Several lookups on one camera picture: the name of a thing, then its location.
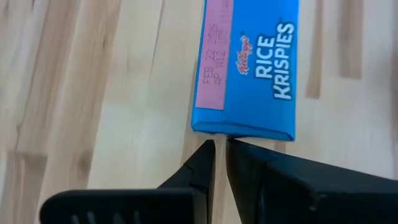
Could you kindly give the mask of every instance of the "kellogg's logo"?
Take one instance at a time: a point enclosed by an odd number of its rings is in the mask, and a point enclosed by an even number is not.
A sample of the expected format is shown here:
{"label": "kellogg's logo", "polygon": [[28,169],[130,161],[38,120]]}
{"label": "kellogg's logo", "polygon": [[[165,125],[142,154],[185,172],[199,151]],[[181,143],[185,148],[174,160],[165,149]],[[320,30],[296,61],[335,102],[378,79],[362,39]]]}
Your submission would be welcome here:
{"label": "kellogg's logo", "polygon": [[238,61],[236,62],[236,66],[238,67],[238,71],[242,75],[247,75],[249,71],[248,67],[248,59],[249,55],[252,53],[253,46],[249,42],[249,37],[243,35],[241,37],[242,41],[242,51],[238,51]]}

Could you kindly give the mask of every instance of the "pink date label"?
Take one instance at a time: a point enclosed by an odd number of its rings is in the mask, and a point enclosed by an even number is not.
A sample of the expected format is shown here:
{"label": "pink date label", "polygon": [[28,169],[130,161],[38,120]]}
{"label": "pink date label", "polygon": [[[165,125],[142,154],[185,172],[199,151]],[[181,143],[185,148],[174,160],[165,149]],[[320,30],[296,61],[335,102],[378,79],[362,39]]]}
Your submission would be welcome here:
{"label": "pink date label", "polygon": [[195,107],[224,109],[233,0],[207,0]]}

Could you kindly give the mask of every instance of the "blue cereal box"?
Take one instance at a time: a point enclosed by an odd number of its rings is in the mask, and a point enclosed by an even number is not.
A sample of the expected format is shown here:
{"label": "blue cereal box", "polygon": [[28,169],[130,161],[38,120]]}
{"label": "blue cereal box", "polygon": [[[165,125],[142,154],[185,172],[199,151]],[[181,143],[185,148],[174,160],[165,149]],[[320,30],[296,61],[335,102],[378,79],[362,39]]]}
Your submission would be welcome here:
{"label": "blue cereal box", "polygon": [[299,0],[207,0],[192,128],[295,139]]}

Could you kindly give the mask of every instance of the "wooden floor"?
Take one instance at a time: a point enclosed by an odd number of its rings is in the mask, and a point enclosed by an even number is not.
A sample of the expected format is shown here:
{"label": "wooden floor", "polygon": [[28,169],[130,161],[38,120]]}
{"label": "wooden floor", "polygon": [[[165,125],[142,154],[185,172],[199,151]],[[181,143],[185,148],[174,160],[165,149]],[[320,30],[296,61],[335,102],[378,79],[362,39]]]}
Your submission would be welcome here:
{"label": "wooden floor", "polygon": [[[395,178],[398,3],[301,0],[297,140],[245,139]],[[225,137],[190,128],[202,0],[0,0],[0,223],[66,189],[150,188],[217,144],[215,223],[240,223]]]}

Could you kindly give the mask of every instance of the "light wood surface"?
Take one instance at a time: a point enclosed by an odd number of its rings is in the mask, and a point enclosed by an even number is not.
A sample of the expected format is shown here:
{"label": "light wood surface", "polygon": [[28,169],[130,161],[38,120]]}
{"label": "light wood surface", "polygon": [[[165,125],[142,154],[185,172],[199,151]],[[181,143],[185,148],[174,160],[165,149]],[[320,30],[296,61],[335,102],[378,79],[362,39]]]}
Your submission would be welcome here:
{"label": "light wood surface", "polygon": [[[203,8],[0,0],[0,223],[38,223],[66,189],[157,187],[207,138],[213,220],[240,223],[225,137],[190,128]],[[397,13],[395,0],[301,0],[297,140],[244,141],[395,178]]]}

